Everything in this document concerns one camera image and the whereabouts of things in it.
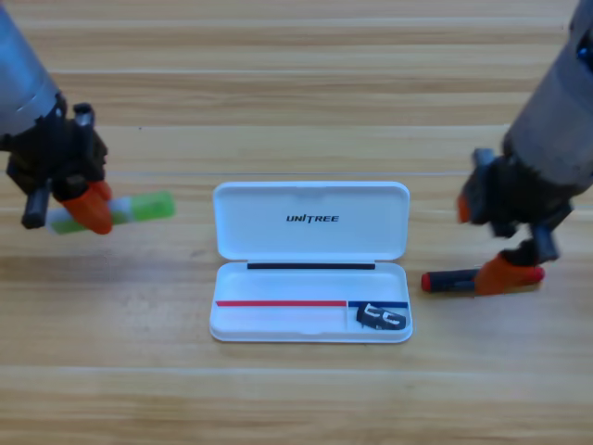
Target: metal cylinder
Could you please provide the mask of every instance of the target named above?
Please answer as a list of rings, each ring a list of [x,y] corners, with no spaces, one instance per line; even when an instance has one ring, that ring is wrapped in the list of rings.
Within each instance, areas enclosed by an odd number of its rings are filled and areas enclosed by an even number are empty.
[[[34,126],[56,105],[59,93],[19,29],[0,6],[0,137]]]
[[[593,184],[593,70],[582,57],[593,29],[593,0],[583,0],[570,39],[507,134],[512,150],[541,179]]]

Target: blue stripe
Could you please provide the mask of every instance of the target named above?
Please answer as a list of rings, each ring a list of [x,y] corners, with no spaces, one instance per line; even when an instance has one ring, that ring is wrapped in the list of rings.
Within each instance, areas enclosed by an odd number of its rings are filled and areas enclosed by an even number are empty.
[[[370,303],[375,308],[407,309],[409,304],[404,301],[349,301],[349,308],[359,308],[363,304]]]

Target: red stripe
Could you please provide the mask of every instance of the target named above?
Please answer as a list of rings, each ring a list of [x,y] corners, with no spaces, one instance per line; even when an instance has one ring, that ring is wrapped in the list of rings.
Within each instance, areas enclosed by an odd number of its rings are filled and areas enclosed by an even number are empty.
[[[217,306],[221,307],[346,307],[347,302],[343,300],[220,300],[216,302]]]

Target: wood grain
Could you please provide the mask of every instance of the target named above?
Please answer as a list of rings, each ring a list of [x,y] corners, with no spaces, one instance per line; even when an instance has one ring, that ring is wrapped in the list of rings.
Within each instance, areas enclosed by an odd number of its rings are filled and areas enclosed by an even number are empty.
[[[178,214],[109,236],[19,225],[0,178],[0,444],[586,445],[593,197],[539,289],[425,295],[428,270],[512,240],[458,225],[575,0],[13,0],[70,103],[91,102],[119,196]],[[388,180],[411,194],[405,344],[212,339],[211,196],[226,181]]]

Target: white plastic box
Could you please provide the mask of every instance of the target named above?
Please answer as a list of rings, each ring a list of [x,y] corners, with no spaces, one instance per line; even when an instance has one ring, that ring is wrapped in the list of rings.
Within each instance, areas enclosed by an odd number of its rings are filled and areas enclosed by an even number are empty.
[[[226,183],[210,332],[222,341],[398,343],[413,331],[406,273],[410,192],[395,182]],[[357,321],[371,302],[406,317]]]

